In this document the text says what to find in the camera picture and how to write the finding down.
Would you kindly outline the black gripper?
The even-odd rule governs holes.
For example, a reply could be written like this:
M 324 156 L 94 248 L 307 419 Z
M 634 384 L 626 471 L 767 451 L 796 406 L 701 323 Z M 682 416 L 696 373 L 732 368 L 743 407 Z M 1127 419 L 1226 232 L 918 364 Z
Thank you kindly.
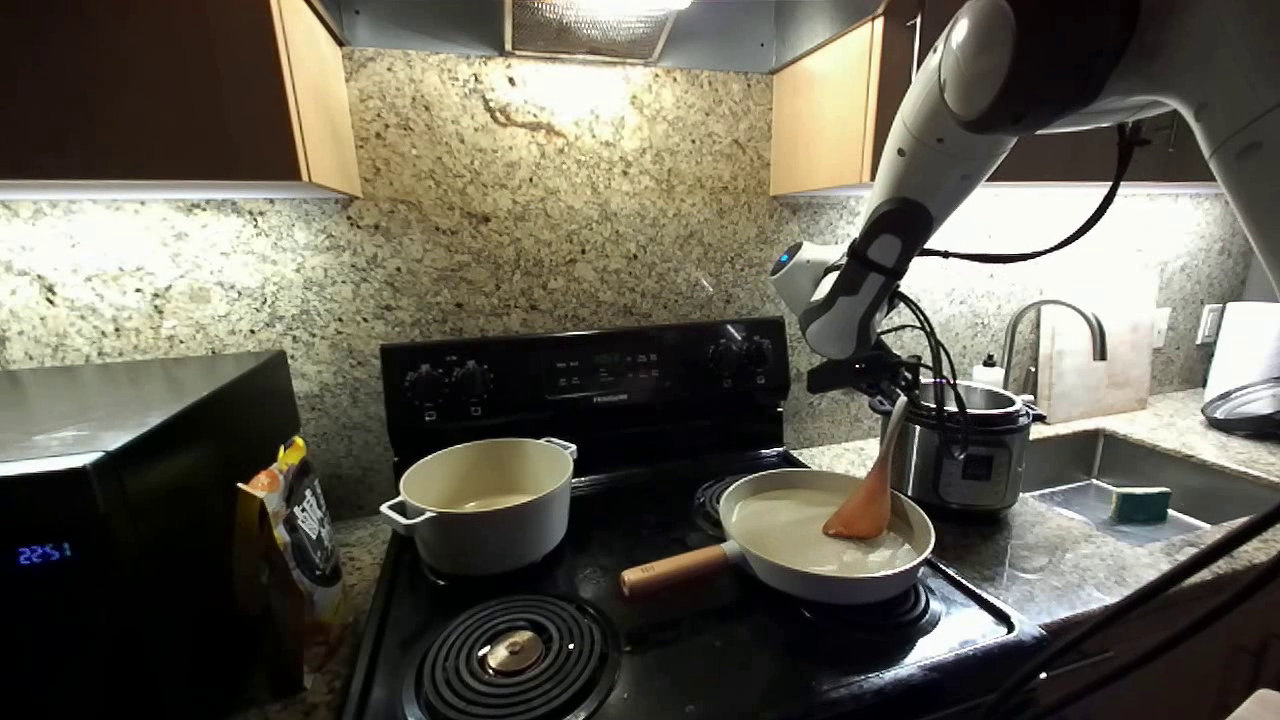
M 898 400 L 909 400 L 923 384 L 928 364 L 919 357 L 898 357 L 890 344 L 856 353 L 854 359 L 825 359 L 807 373 L 804 390 L 856 394 L 877 413 L 890 413 Z

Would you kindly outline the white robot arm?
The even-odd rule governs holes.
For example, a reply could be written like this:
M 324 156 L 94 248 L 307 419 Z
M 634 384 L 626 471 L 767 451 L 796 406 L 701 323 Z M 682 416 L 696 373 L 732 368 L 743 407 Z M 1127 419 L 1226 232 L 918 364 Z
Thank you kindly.
M 912 77 L 849 244 L 793 244 L 781 304 L 812 394 L 898 396 L 880 336 L 909 266 L 1024 135 L 1177 114 L 1256 262 L 1280 278 L 1280 0 L 965 0 Z

